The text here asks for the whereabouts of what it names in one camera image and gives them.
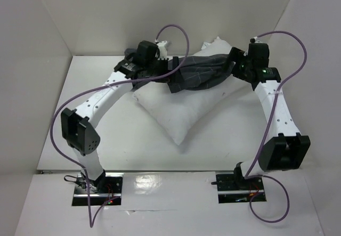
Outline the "white pillow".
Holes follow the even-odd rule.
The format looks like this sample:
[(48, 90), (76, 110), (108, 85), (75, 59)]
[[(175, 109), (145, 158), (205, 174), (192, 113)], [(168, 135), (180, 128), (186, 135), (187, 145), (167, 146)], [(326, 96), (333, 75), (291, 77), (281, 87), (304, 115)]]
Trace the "white pillow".
[[(216, 37), (212, 43), (204, 43), (192, 56), (229, 54), (232, 46)], [(133, 99), (160, 124), (173, 141), (180, 145), (189, 129), (221, 100), (246, 86), (246, 83), (230, 75), (224, 82), (199, 91), (183, 90), (171, 93), (164, 83), (150, 82), (133, 93)]]

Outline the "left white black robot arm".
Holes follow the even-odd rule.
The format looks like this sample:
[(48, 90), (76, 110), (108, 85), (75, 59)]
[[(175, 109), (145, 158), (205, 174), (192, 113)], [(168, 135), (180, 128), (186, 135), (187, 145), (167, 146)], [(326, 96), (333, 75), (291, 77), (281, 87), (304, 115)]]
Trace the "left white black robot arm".
[(94, 193), (101, 192), (106, 183), (106, 173), (99, 161), (97, 148), (101, 138), (96, 128), (102, 117), (137, 84), (148, 82), (168, 83), (174, 79), (180, 62), (177, 57), (168, 59), (169, 41), (143, 40), (136, 50), (126, 54), (101, 86), (74, 109), (61, 111), (62, 137), (74, 150), (82, 166), (86, 186)]

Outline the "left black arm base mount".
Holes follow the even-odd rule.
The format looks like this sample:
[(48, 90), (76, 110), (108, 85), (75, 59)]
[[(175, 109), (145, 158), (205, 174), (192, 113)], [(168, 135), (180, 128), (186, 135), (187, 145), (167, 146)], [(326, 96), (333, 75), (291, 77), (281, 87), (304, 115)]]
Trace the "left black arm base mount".
[[(77, 176), (66, 175), (63, 179), (75, 185), (72, 206), (87, 206), (87, 186), (82, 174)], [(114, 174), (108, 174), (104, 182), (97, 187), (90, 184), (91, 206), (101, 206), (104, 202), (108, 206), (120, 206), (122, 187), (123, 176)]]

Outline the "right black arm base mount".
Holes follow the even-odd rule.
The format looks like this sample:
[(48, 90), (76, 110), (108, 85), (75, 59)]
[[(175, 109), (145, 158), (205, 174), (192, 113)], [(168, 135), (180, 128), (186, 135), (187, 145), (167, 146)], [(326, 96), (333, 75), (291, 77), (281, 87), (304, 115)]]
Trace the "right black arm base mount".
[(218, 173), (211, 185), (216, 186), (218, 203), (266, 202), (264, 184), (260, 177), (237, 181), (233, 173)]

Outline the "dark grey checked pillowcase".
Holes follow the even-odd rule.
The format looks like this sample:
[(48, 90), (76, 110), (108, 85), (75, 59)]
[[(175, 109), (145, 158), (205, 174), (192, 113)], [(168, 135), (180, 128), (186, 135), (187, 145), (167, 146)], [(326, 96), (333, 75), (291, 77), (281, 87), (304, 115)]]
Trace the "dark grey checked pillowcase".
[(183, 90), (199, 91), (212, 88), (224, 82), (231, 71), (226, 66), (228, 54), (215, 54), (210, 56), (189, 56), (180, 58), (180, 69), (183, 76), (181, 83), (168, 83), (168, 77), (175, 72), (167, 71), (165, 74), (152, 74), (146, 71), (138, 72), (137, 66), (132, 63), (136, 50), (126, 51), (121, 71), (127, 79), (137, 80), (150, 78), (153, 82), (164, 83), (171, 93), (178, 93)]

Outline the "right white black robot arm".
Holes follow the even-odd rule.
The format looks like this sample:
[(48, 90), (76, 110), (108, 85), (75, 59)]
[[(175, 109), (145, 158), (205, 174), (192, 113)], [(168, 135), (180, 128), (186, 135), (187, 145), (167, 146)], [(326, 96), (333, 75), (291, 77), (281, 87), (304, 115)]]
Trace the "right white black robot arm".
[(269, 67), (270, 50), (265, 43), (250, 43), (248, 51), (233, 47), (226, 64), (233, 77), (249, 84), (257, 95), (267, 121), (261, 146), (252, 161), (236, 165), (232, 184), (248, 190), (259, 176), (273, 171), (299, 169), (311, 145), (289, 112), (277, 68)]

